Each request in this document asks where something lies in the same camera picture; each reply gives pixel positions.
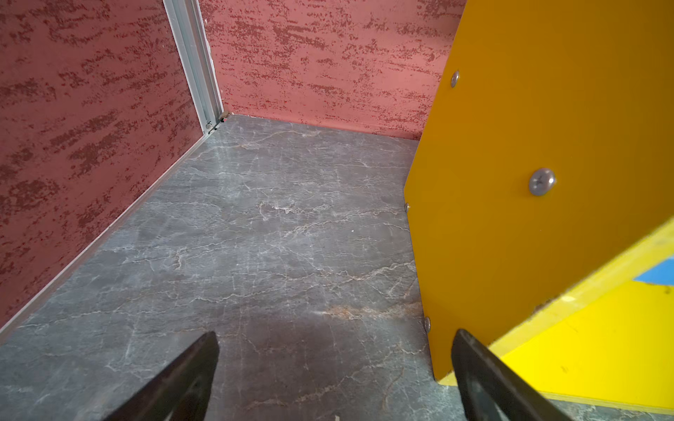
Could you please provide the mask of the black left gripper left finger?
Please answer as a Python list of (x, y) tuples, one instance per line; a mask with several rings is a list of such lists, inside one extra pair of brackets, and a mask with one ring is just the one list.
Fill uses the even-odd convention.
[(219, 360), (214, 332), (200, 336), (108, 420), (203, 420)]

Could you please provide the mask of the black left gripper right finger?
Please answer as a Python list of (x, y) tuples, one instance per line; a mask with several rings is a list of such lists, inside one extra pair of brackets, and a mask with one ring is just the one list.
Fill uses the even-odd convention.
[(454, 336), (451, 360), (468, 420), (568, 420), (465, 329)]

